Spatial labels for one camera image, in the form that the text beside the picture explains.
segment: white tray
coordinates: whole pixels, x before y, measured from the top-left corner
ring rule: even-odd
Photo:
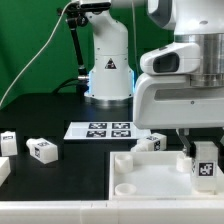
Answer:
[[[224,199],[224,175],[218,168],[217,194],[192,194],[190,173],[176,170],[176,157],[180,152],[111,152],[110,154],[110,200],[168,200],[168,199]],[[118,173],[115,156],[129,154],[133,157],[133,170]],[[115,187],[131,184],[137,188],[133,195],[116,195]]]

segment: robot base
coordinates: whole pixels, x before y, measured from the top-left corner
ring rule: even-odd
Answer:
[[[96,99],[88,94],[85,94],[85,102],[94,104],[103,108],[111,108],[111,107],[124,107],[133,103],[133,97],[121,100],[104,100],[104,99]]]

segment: white block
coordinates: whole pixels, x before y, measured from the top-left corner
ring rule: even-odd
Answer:
[[[1,151],[2,156],[17,155],[16,133],[6,131],[1,134]]]
[[[194,193],[215,194],[217,190],[218,148],[213,142],[194,142],[191,182]]]
[[[154,133],[146,138],[138,139],[137,144],[147,145],[147,151],[163,151],[166,149],[167,137]]]
[[[58,160],[58,147],[44,138],[29,139],[30,155],[46,164]]]
[[[3,184],[3,182],[8,177],[10,172],[11,172],[11,169],[10,169],[10,164],[9,164],[9,158],[1,157],[0,158],[0,186]]]

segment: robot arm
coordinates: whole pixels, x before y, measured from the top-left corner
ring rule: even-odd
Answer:
[[[140,6],[144,0],[72,0],[93,28],[95,65],[89,72],[87,102],[101,106],[123,105],[132,100],[134,72],[128,64],[128,31],[109,13],[110,6]]]
[[[148,0],[148,15],[161,28],[174,30],[176,26],[176,0]]]

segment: black cable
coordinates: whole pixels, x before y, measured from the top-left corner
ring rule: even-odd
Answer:
[[[69,82],[72,82],[72,81],[78,81],[78,78],[67,79],[66,81],[64,81],[63,83],[61,83],[59,86],[64,86],[64,85],[66,85],[66,84],[68,84]]]
[[[65,88],[65,87],[69,87],[69,86],[87,86],[87,83],[72,83],[72,84],[66,84],[66,85],[60,85],[58,86],[54,91],[52,91],[53,94],[57,94],[59,92],[60,89]]]

